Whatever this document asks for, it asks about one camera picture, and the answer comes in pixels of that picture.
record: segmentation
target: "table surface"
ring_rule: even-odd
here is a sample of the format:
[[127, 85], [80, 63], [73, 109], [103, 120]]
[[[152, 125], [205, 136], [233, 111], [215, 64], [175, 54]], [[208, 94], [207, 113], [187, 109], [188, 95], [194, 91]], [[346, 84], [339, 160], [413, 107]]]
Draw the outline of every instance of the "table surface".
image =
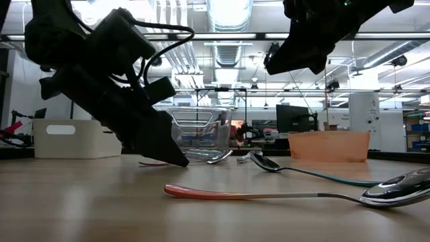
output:
[[[389, 161], [283, 165], [350, 179], [387, 180], [423, 165]], [[430, 200], [376, 210], [334, 198], [209, 201], [173, 198], [165, 184], [223, 192], [336, 192], [363, 188], [236, 157], [188, 168], [143, 158], [0, 162], [0, 241], [428, 241]]]

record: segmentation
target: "black cable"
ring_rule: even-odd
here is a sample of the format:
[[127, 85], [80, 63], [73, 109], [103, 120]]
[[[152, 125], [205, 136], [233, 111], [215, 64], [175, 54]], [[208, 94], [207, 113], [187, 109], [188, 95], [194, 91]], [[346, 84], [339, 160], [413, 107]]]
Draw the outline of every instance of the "black cable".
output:
[[82, 22], [82, 20], [76, 16], [76, 14], [73, 12], [73, 9], [71, 7], [69, 7], [69, 2], [70, 0], [64, 0], [63, 3], [66, 5], [66, 9], [69, 13], [69, 15], [73, 18], [73, 20], [75, 20], [82, 28], [86, 29], [88, 32], [92, 32], [93, 29], [91, 29], [90, 27], [88, 27], [86, 24], [84, 24], [84, 22]]
[[196, 34], [196, 32], [190, 28], [190, 27], [185, 27], [185, 26], [174, 26], [174, 25], [169, 25], [169, 24], [154, 24], [154, 23], [145, 23], [145, 22], [140, 22], [140, 21], [134, 21], [133, 22], [134, 25], [140, 26], [140, 27], [146, 27], [146, 28], [162, 28], [162, 29], [166, 29], [166, 30], [179, 30], [179, 31], [185, 31], [185, 32], [189, 32], [190, 35], [183, 39], [180, 40], [162, 50], [160, 50], [158, 53], [156, 53], [151, 59], [149, 59], [148, 63], [146, 64], [143, 72], [142, 69], [139, 71], [139, 74], [137, 76], [137, 78], [141, 78], [143, 75], [143, 81], [145, 85], [149, 85], [148, 82], [148, 71], [149, 71], [149, 67], [152, 65], [152, 63], [157, 60], [159, 57], [161, 57], [163, 54], [165, 54], [166, 52], [173, 50], [174, 48], [185, 44], [186, 42], [189, 42], [192, 38], [194, 38], [194, 35]]
[[[84, 29], [86, 29], [88, 32], [92, 33], [93, 29], [91, 29], [90, 27], [88, 27], [86, 24], [84, 24], [84, 22], [82, 22], [82, 20], [73, 12], [72, 8], [69, 7], [68, 5], [68, 0], [64, 0], [63, 1], [64, 4], [66, 5], [66, 9], [69, 13], [69, 15]], [[142, 63], [140, 65], [140, 70], [139, 70], [139, 74], [137, 75], [137, 79], [139, 80], [142, 76], [143, 76], [143, 81], [145, 85], [149, 85], [148, 82], [148, 70], [149, 67], [152, 65], [152, 63], [157, 60], [159, 57], [161, 57], [163, 54], [165, 54], [166, 52], [173, 50], [174, 48], [181, 46], [182, 44], [185, 44], [186, 42], [189, 42], [194, 35], [196, 34], [196, 32], [190, 28], [190, 27], [185, 27], [185, 26], [174, 26], [174, 25], [170, 25], [170, 24], [154, 24], [154, 23], [146, 23], [146, 22], [141, 22], [141, 21], [137, 21], [134, 20], [133, 24], [140, 26], [140, 27], [145, 27], [145, 28], [158, 28], [158, 29], [166, 29], [166, 30], [179, 30], [179, 31], [185, 31], [185, 32], [189, 32], [191, 33], [187, 38], [180, 40], [166, 48], [164, 48], [163, 50], [159, 51], [158, 53], [156, 53], [151, 59], [149, 59], [148, 64], [144, 67], [144, 61], [142, 60]], [[109, 75], [110, 78], [112, 78], [113, 80], [119, 82], [119, 83], [123, 83], [123, 84], [129, 84], [130, 82], [128, 80], [123, 80], [119, 77], [116, 77], [114, 75]]]

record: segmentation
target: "fluorescent light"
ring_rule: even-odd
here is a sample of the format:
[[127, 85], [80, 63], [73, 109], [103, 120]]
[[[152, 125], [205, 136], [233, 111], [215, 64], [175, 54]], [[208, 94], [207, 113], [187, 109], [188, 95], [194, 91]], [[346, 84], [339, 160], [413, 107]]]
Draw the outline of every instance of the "fluorescent light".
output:
[[253, 6], [255, 7], [283, 7], [282, 1], [263, 1], [263, 2], [254, 2]]
[[268, 39], [286, 39], [289, 34], [266, 34], [265, 38]]
[[244, 43], [244, 42], [205, 42], [204, 46], [252, 46], [253, 43]]
[[[189, 34], [178, 34], [179, 39], [187, 38]], [[201, 33], [194, 36], [195, 40], [223, 40], [223, 39], [237, 39], [237, 40], [248, 40], [254, 39], [256, 34], [248, 33]]]
[[430, 33], [358, 33], [355, 35], [354, 39], [402, 39], [402, 40], [412, 40], [412, 39], [423, 39], [430, 38]]
[[8, 35], [6, 37], [8, 37], [10, 40], [13, 40], [13, 41], [23, 41], [26, 39], [24, 35]]
[[166, 40], [166, 34], [144, 34], [148, 40]]
[[414, 6], [430, 6], [430, 2], [429, 1], [416, 0], [414, 2]]

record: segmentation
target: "ceiling pipe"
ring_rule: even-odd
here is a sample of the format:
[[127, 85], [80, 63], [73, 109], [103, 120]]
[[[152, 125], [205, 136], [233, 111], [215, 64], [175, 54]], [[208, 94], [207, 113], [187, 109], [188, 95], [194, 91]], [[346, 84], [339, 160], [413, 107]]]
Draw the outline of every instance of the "ceiling pipe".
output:
[[[165, 0], [157, 0], [159, 5], [160, 5], [160, 24], [165, 24], [165, 20], [166, 20], [166, 1]], [[157, 22], [157, 6], [155, 6], [154, 9], [154, 22]], [[161, 30], [158, 29], [153, 29], [153, 31], [155, 32], [162, 32]], [[161, 42], [159, 43], [159, 46], [161, 47], [161, 49], [164, 49], [168, 46], [167, 43]], [[172, 52], [166, 52], [165, 53], [166, 59], [169, 61], [170, 65], [177, 71], [177, 73], [181, 73], [183, 72], [183, 69], [179, 67], [179, 63], [177, 62], [176, 58], [173, 56]]]
[[[188, 7], [187, 0], [181, 0], [181, 25], [188, 26]], [[189, 65], [193, 68], [193, 71], [200, 74], [199, 63], [197, 61], [197, 56], [194, 52], [194, 47], [192, 42], [187, 42], [182, 45], [185, 51], [189, 54], [189, 60], [187, 59]]]
[[[207, 0], [208, 21], [211, 32], [248, 32], [251, 23], [253, 0]], [[214, 63], [219, 67], [235, 67], [243, 55], [243, 46], [214, 46]], [[216, 69], [219, 83], [235, 83], [239, 70]]]
[[[417, 32], [428, 32], [430, 31], [430, 22], [424, 24]], [[397, 41], [388, 47], [383, 48], [381, 51], [367, 57], [362, 62], [362, 67], [365, 69], [370, 69], [392, 61], [395, 58], [405, 54], [413, 49], [420, 47], [421, 45], [427, 43], [428, 40], [410, 40], [410, 41]]]
[[[170, 24], [177, 25], [177, 4], [176, 0], [170, 1]], [[181, 69], [183, 70], [183, 73], [188, 73], [187, 64], [182, 58], [182, 54], [180, 51], [180, 48], [174, 48], [173, 50], [170, 50], [173, 53], [173, 56], [178, 60]]]

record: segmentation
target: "clear glass container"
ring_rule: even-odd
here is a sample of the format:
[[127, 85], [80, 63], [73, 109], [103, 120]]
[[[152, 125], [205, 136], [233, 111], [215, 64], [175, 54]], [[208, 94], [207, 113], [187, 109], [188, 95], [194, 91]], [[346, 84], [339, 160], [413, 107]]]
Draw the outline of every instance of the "clear glass container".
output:
[[157, 107], [172, 117], [172, 138], [192, 161], [217, 163], [226, 159], [231, 127], [228, 108]]

